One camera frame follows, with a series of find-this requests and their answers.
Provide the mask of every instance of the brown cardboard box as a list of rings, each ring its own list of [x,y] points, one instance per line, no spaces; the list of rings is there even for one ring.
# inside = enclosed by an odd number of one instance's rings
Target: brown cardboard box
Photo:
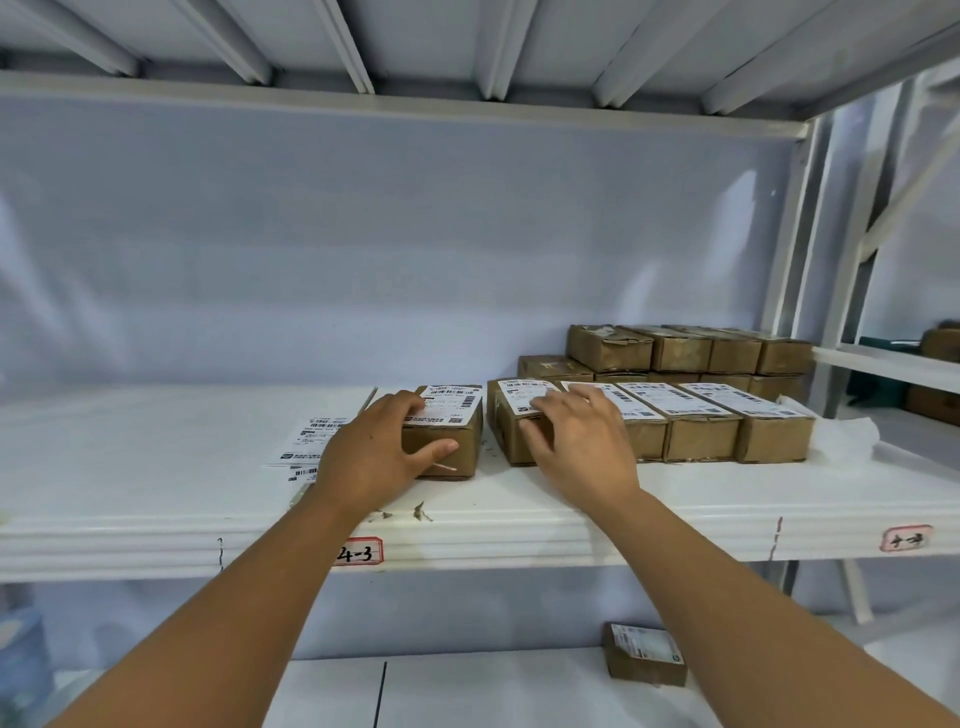
[[[943,423],[960,425],[960,395],[952,392],[913,384],[907,390],[903,409]]]
[[[594,372],[646,372],[654,340],[614,326],[571,326],[566,355]]]
[[[483,435],[483,386],[428,385],[417,388],[426,407],[403,421],[400,443],[404,452],[416,452],[436,440],[456,440],[456,450],[428,468],[420,477],[462,480],[473,477]]]
[[[617,386],[669,420],[664,462],[733,458],[739,415],[671,384],[626,382]]]
[[[739,463],[797,463],[806,459],[814,419],[727,384],[685,384],[684,389],[743,417],[736,439]]]
[[[654,340],[650,368],[658,372],[704,372],[710,362],[710,340],[674,328],[639,324],[624,327]]]
[[[712,384],[729,384],[743,392],[750,391],[750,375],[700,375],[700,381],[708,381]],[[680,382],[681,384],[692,384],[693,382]]]
[[[562,386],[569,390],[569,385],[574,383],[584,382],[565,381],[562,382]],[[630,439],[630,447],[634,451],[636,462],[662,460],[663,443],[666,439],[666,418],[653,407],[631,397],[615,384],[593,382],[589,386],[601,390],[620,410],[623,424],[627,426],[627,437]]]
[[[562,354],[545,353],[522,356],[516,361],[520,379],[547,381],[593,381],[593,370]]]
[[[692,372],[651,372],[647,381],[664,384],[690,384],[694,381],[700,381],[700,375]]]
[[[616,384],[620,381],[647,381],[647,372],[617,372],[611,375],[594,375],[593,380]]]
[[[617,680],[651,685],[686,685],[684,656],[668,632],[607,622],[603,628],[607,672]]]
[[[777,401],[780,395],[784,395],[800,403],[806,402],[804,377],[802,376],[751,376],[750,387],[747,391],[762,400]]]
[[[808,341],[742,328],[720,330],[760,342],[760,359],[756,363],[759,375],[805,375],[813,367],[813,344]]]
[[[718,375],[751,375],[756,372],[762,343],[719,328],[669,326],[677,331],[706,336],[711,342],[707,371]]]
[[[494,379],[487,384],[487,422],[493,436],[511,465],[536,465],[527,441],[520,431],[520,420],[531,420],[548,442],[553,442],[553,425],[530,400],[548,390],[560,389],[545,379]]]
[[[932,328],[920,341],[920,354],[931,359],[960,362],[960,328]]]

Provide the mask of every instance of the person's left arm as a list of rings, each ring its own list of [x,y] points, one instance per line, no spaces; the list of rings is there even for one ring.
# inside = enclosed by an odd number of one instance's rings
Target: person's left arm
[[[344,541],[457,448],[441,440],[403,452],[403,418],[422,407],[400,392],[344,426],[300,503],[50,725],[261,725]]]

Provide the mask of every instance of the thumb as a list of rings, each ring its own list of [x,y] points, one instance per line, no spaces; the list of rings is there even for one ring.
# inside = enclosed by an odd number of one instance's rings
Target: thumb
[[[530,448],[530,454],[534,456],[538,465],[542,465],[547,458],[553,455],[553,450],[547,444],[542,430],[530,420],[520,420],[519,425],[520,432],[523,433],[523,438],[527,441],[527,447]]]
[[[460,447],[460,443],[456,440],[435,440],[410,455],[411,466],[414,472],[419,475],[438,460],[443,460],[458,447]]]

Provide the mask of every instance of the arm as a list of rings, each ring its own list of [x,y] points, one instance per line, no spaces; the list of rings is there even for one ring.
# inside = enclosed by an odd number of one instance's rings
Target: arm
[[[607,534],[657,606],[727,728],[849,728],[960,720],[737,563],[640,489],[619,411],[589,386],[533,400],[540,468]]]
[[[400,392],[343,427],[300,503],[51,726],[260,725],[344,540],[457,448],[440,440],[403,452],[403,418],[422,407]]]

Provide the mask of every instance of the hand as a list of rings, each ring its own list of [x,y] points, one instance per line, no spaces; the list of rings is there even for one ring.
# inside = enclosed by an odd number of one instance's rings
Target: hand
[[[577,384],[530,403],[553,423],[553,448],[529,420],[520,420],[520,430],[561,496],[595,520],[637,498],[641,491],[627,428],[601,390]]]
[[[310,499],[333,504],[359,523],[460,447],[456,440],[436,440],[412,455],[403,451],[403,418],[423,408],[420,397],[403,390],[380,398],[341,427],[324,450]]]

